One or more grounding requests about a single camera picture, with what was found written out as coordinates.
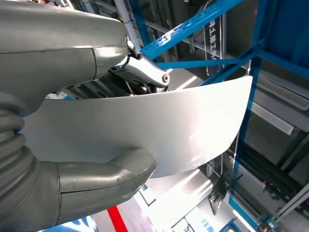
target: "blue steel beam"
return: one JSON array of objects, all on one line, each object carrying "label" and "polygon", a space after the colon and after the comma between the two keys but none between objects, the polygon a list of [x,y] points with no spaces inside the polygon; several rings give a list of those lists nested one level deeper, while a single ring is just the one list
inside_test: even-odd
[{"label": "blue steel beam", "polygon": [[152,43],[143,47],[141,49],[141,52],[150,59],[156,58],[242,1],[243,0],[217,0],[216,3],[207,7],[204,11],[196,14]]},{"label": "blue steel beam", "polygon": [[227,65],[212,76],[210,78],[206,79],[205,81],[200,83],[199,86],[205,86],[209,84],[214,84],[218,82],[222,82],[225,80],[226,78],[229,77],[231,74],[233,74],[237,71],[241,66],[249,62],[249,60],[255,57],[258,54],[259,46],[252,49],[249,49],[246,52],[243,53],[237,57],[240,61],[237,64],[230,64]]},{"label": "blue steel beam", "polygon": [[297,64],[294,64],[288,60],[283,59],[281,57],[278,57],[278,56],[273,55],[273,54],[265,52],[265,51],[260,51],[259,56],[260,56],[261,58],[270,61],[271,63],[274,63],[278,66],[283,67],[292,73],[300,75],[306,79],[309,79],[309,69],[298,66]]},{"label": "blue steel beam", "polygon": [[309,43],[309,19],[307,20],[306,25],[301,34],[298,37],[296,42],[295,48],[292,55],[292,62],[298,64],[301,58],[304,49]]},{"label": "blue steel beam", "polygon": [[220,66],[223,64],[237,64],[240,62],[240,59],[216,59],[216,60],[192,60],[192,61],[179,61],[179,62],[165,62],[157,63],[162,69],[189,69],[199,68],[205,66]]},{"label": "blue steel beam", "polygon": [[228,222],[225,227],[222,229],[219,230],[219,232],[228,232],[229,231],[228,229],[234,229],[233,231],[235,232],[242,232],[237,224],[234,223],[234,221],[237,219],[237,217],[231,219],[231,221]]},{"label": "blue steel beam", "polygon": [[[253,36],[251,41],[251,49],[255,48],[257,46],[262,47],[265,45],[265,41],[267,40],[270,28],[273,22],[273,17],[274,12],[276,11],[274,7],[277,6],[277,0],[259,0],[258,11],[256,15],[256,20],[254,25]],[[258,81],[259,73],[261,67],[262,59],[260,57],[254,57],[249,63],[249,75],[253,77],[252,85],[251,87],[251,92],[249,97],[249,102],[246,113],[243,117],[243,121],[240,126],[239,132],[239,138],[237,139],[237,143],[236,145],[235,153],[236,157],[234,160],[234,168],[233,168],[233,181],[231,186],[230,190],[230,198],[228,200],[229,204],[232,207],[234,207],[236,211],[237,211],[240,215],[245,218],[250,226],[257,229],[256,223],[247,216],[247,213],[241,208],[235,208],[234,200],[233,198],[234,193],[236,188],[237,178],[238,176],[238,169],[240,161],[240,156],[242,155],[243,147],[244,144],[244,139],[246,137],[246,130],[248,128],[249,120],[251,113],[251,108],[252,106],[253,97],[255,91],[256,89],[256,84]]]}]

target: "factory equipment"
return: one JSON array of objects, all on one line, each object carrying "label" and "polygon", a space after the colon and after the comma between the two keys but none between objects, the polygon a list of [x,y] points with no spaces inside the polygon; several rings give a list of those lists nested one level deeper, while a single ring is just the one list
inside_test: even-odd
[{"label": "factory equipment", "polygon": [[[195,127],[194,124],[196,124],[198,119],[197,117],[199,116],[200,120],[204,120],[204,116],[208,115],[210,119],[214,119],[219,114],[225,115],[222,114],[222,110],[229,109],[225,104],[222,104],[225,99],[218,102],[221,107],[210,101],[208,105],[210,112],[213,108],[218,110],[214,114],[209,114],[204,112],[203,109],[201,111],[202,102],[197,101],[197,104],[193,105],[190,110],[196,111],[197,116],[185,114],[182,120],[188,123],[188,116],[190,116],[188,121],[191,123],[189,123],[188,127],[185,127],[185,130],[176,131],[180,135],[179,139],[180,146],[176,148],[172,146],[173,149],[177,150],[186,148],[186,146],[187,148],[195,147],[197,150],[188,157],[196,159],[191,159],[191,163],[184,160],[183,165],[180,168],[176,168],[175,165],[173,167],[171,163],[177,159],[175,156],[177,150],[173,150],[169,157],[166,156],[167,152],[158,156],[159,151],[158,150],[154,154],[151,150],[151,143],[150,145],[136,144],[137,146],[133,147],[127,144],[130,139],[124,138],[121,141],[122,137],[119,131],[113,127],[108,128],[110,129],[107,130],[109,136],[106,138],[94,138],[87,133],[87,123],[90,123],[88,125],[91,126],[90,131],[95,134],[96,131],[97,132],[95,127],[99,127],[100,121],[99,117],[89,120],[90,118],[85,117],[83,113],[95,116],[96,112],[90,110],[98,110],[96,106],[99,105],[100,110],[102,111],[96,115],[106,116],[107,124],[111,124],[114,118],[116,118],[115,122],[124,128],[126,127],[126,123],[129,125],[132,123],[136,126],[136,131],[139,131],[139,124],[142,126],[142,130],[146,130],[147,127],[142,123],[142,119],[134,113],[141,109],[148,110],[145,107],[148,105],[147,101],[149,98],[148,96],[130,96],[167,90],[170,82],[168,73],[142,53],[136,53],[122,23],[93,14],[32,2],[2,0],[0,5],[0,29],[2,31],[0,34],[0,156],[2,157],[0,159],[0,228],[2,230],[37,231],[120,204],[131,198],[143,185],[154,172],[157,162],[160,164],[158,170],[161,174],[158,172],[158,175],[168,175],[187,171],[209,161],[231,145],[239,130],[249,95],[252,82],[250,76],[198,88],[194,91],[156,95],[151,107],[156,105],[158,109],[153,108],[153,111],[148,112],[151,114],[160,112],[161,106],[165,105],[164,111],[161,112],[161,118],[155,117],[152,120],[155,122],[160,119],[163,124],[165,122],[167,125],[172,125],[173,123],[170,121],[176,118],[176,116],[168,118],[171,104],[178,103],[175,101],[176,98],[197,100],[200,96],[208,96],[211,99],[211,96],[218,93],[219,89],[230,89],[231,102],[236,102],[230,107],[237,105],[238,108],[235,114],[218,118],[219,120],[225,119],[226,126],[229,125],[229,129],[223,138],[219,138],[219,133],[216,136],[213,134],[214,139],[212,140],[212,145],[204,150],[203,146],[199,144],[188,143],[198,142],[199,137],[207,135],[207,129],[215,132],[216,125],[220,122],[218,119],[214,124],[200,122],[197,125],[197,127]],[[104,99],[102,102],[99,102],[101,99],[97,99],[99,101],[81,100],[90,98],[89,96],[84,97],[87,92],[85,89],[93,90],[96,85],[105,90],[103,93],[97,91],[97,94],[109,99]],[[58,90],[66,91],[78,100],[47,100],[43,103],[47,109],[43,107],[42,110],[35,113],[47,94]],[[240,94],[231,94],[235,91]],[[109,97],[117,96],[127,97],[109,99]],[[57,105],[65,103],[65,105],[53,108],[55,103]],[[128,110],[128,106],[130,108],[129,115],[124,114],[125,112],[123,110]],[[55,126],[52,118],[41,116],[46,116],[44,113],[49,112],[50,116],[57,119],[57,115],[59,114],[57,110],[65,113],[66,108],[75,114],[70,120],[72,122],[78,121],[78,127],[81,129],[81,136],[84,131],[85,132],[83,135],[84,140],[75,140],[75,143],[81,145],[81,147],[86,143],[93,148],[91,151],[88,147],[89,150],[84,150],[81,153],[81,156],[79,158],[84,162],[74,162],[81,161],[78,159],[78,155],[81,154],[78,152],[72,159],[69,154],[67,156],[65,149],[62,149],[63,147],[61,144],[66,144],[66,141],[57,140],[60,136],[60,133],[59,135],[57,133],[66,131],[63,127],[56,134],[54,130],[47,131],[47,136],[44,137],[44,141],[38,141],[44,125]],[[176,105],[176,112],[179,113],[183,108],[183,106]],[[80,124],[79,120],[81,118],[78,119],[78,116],[84,117],[85,124]],[[26,127],[30,125],[28,129],[24,130],[26,136],[29,141],[34,138],[38,145],[35,150],[37,154],[33,155],[29,148],[25,146],[25,137],[18,133],[24,126],[24,120],[22,117],[26,117]],[[134,121],[130,117],[136,117],[137,120]],[[162,123],[154,123],[154,125],[162,125]],[[36,137],[34,137],[33,133],[31,134],[32,132],[36,133]],[[70,133],[78,137],[78,134],[75,133],[74,130],[71,130]],[[188,142],[188,137],[184,136],[190,133],[193,134],[191,134],[191,142],[190,139]],[[127,138],[130,137],[130,133],[124,135]],[[96,143],[99,143],[99,140],[101,142],[98,149]],[[55,147],[60,148],[60,150],[56,152],[51,147],[50,149],[47,147],[47,144],[54,144],[55,141],[57,143]],[[118,152],[110,149],[110,146],[107,146],[108,143],[116,145]],[[102,145],[106,145],[106,148],[100,150]],[[170,144],[164,145],[164,143],[162,145],[161,147],[166,151],[170,146]],[[102,163],[102,159],[96,156],[99,160],[91,163],[90,161],[95,161],[90,157],[91,152],[96,155],[103,154],[103,157],[109,159],[106,163]],[[162,159],[164,156],[166,160],[169,160],[166,162],[167,166],[167,164],[164,166],[164,160]],[[52,162],[54,159],[61,162]]]}]

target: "bolt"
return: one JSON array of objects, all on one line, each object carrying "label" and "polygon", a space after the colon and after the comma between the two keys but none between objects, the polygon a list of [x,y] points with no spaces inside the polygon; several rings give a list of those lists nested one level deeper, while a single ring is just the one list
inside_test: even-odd
[{"label": "bolt", "polygon": [[164,75],[162,76],[162,80],[164,83],[167,83],[170,80],[170,76],[168,74],[164,74]]}]

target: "red stripe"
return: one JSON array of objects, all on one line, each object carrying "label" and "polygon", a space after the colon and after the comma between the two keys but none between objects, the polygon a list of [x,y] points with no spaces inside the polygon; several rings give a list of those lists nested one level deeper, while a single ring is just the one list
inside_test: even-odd
[{"label": "red stripe", "polygon": [[116,232],[127,232],[124,220],[122,220],[121,215],[116,206],[111,207],[107,212],[109,214]]}]

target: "gray robotic arm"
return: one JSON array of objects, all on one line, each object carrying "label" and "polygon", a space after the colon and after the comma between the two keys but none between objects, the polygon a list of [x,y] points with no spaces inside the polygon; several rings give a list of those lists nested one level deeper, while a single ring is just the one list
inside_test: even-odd
[{"label": "gray robotic arm", "polygon": [[[42,162],[18,133],[22,117],[36,111],[47,94],[98,79],[111,67],[130,73],[128,81],[167,86],[168,75],[146,57],[130,61],[123,24],[0,0],[0,30],[1,231],[38,231],[120,204],[155,169],[153,156],[140,148],[109,163]],[[148,69],[139,69],[137,60]],[[148,69],[159,78],[148,78]]]}]

